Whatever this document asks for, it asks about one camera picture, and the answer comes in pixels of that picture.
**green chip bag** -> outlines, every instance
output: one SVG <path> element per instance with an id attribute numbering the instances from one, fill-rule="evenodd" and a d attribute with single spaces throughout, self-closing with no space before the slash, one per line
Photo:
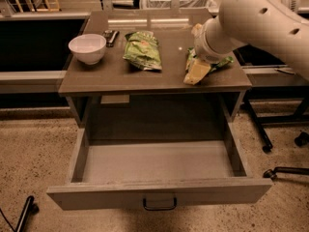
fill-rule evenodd
<path id="1" fill-rule="evenodd" d="M 143 71 L 162 70 L 158 41 L 152 32 L 141 31 L 126 35 L 124 59 Z"/>

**table top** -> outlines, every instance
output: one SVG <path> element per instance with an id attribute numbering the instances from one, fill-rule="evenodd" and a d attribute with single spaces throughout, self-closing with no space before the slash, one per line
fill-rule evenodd
<path id="1" fill-rule="evenodd" d="M 73 57 L 60 86 L 61 96 L 100 96 L 104 94 L 234 92 L 247 90 L 251 82 L 235 62 L 206 76 L 197 85 L 184 84 L 187 50 L 194 46 L 191 29 L 211 18 L 206 9 L 114 10 L 92 12 L 84 30 L 101 34 L 106 29 L 119 30 L 113 47 L 93 66 Z M 141 71 L 123 59 L 125 34 L 152 31 L 159 42 L 161 72 Z"/>

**speckled floor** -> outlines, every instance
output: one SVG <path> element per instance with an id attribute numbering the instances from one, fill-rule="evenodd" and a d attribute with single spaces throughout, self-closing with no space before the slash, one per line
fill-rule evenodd
<path id="1" fill-rule="evenodd" d="M 256 104 L 260 113 L 291 112 L 295 104 Z M 267 128 L 274 148 L 265 154 L 247 112 L 234 122 L 254 177 L 275 166 L 309 167 L 309 146 L 294 139 L 308 125 Z M 279 174 L 256 204 L 179 207 L 171 212 L 143 210 L 62 211 L 47 195 L 66 182 L 77 126 L 66 108 L 0 110 L 0 208 L 16 226 L 24 202 L 34 195 L 40 211 L 26 231 L 308 231 L 309 177 Z M 0 231 L 11 231 L 0 217 Z"/>

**black cable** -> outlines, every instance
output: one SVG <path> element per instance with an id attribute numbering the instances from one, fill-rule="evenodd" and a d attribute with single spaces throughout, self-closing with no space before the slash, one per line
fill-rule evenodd
<path id="1" fill-rule="evenodd" d="M 2 217 L 3 217 L 3 219 L 9 224 L 9 226 L 11 227 L 11 229 L 12 229 L 13 231 L 15 231 L 14 228 L 12 227 L 12 225 L 10 224 L 10 222 L 7 220 L 7 218 L 6 218 L 6 216 L 4 215 L 4 213 L 2 212 L 1 208 L 0 208 L 0 213 L 1 213 Z"/>

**screw hole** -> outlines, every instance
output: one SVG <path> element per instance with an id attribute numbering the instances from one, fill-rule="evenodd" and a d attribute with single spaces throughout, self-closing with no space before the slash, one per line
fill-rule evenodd
<path id="1" fill-rule="evenodd" d="M 293 29 L 293 30 L 290 32 L 290 35 L 295 35 L 295 34 L 297 34 L 299 31 L 300 31 L 299 28 L 295 28 L 295 29 Z"/>
<path id="2" fill-rule="evenodd" d="M 268 11 L 268 8 L 262 8 L 261 10 L 260 10 L 260 14 L 265 14 L 266 12 Z"/>

